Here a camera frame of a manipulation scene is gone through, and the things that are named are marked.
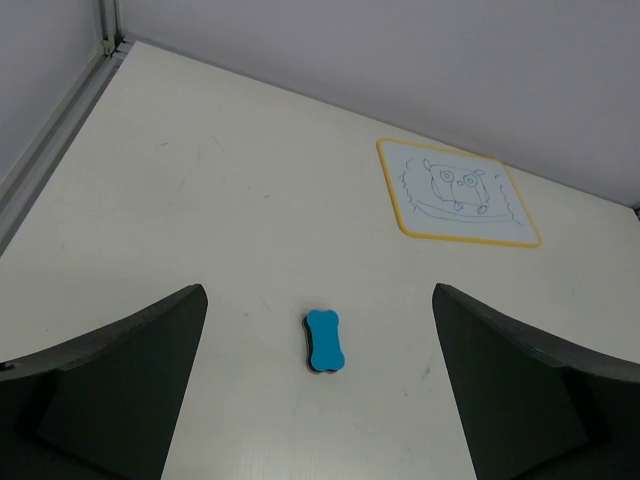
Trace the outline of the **blue bone-shaped eraser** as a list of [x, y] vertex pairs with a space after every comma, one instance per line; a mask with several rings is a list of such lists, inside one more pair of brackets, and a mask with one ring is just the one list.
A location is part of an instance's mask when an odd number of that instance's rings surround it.
[[333, 310], [310, 310], [303, 319], [307, 339], [307, 365], [317, 374], [336, 373], [346, 360], [340, 341], [340, 319]]

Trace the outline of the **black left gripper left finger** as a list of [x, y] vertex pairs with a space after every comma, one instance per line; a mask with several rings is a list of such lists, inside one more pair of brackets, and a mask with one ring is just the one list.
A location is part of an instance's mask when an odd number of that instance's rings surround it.
[[1, 365], [4, 479], [158, 479], [208, 299], [187, 286], [126, 318]]

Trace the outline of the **yellow-framed whiteboard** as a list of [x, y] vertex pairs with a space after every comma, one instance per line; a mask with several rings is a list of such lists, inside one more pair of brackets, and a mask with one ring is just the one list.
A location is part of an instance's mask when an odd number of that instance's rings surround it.
[[376, 147], [397, 224], [407, 236], [523, 248], [541, 244], [503, 162], [390, 138]]

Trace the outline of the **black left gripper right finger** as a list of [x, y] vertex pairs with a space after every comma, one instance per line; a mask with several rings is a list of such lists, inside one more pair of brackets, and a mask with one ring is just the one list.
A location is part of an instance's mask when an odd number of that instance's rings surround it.
[[639, 366], [445, 284], [432, 307], [479, 479], [636, 479]]

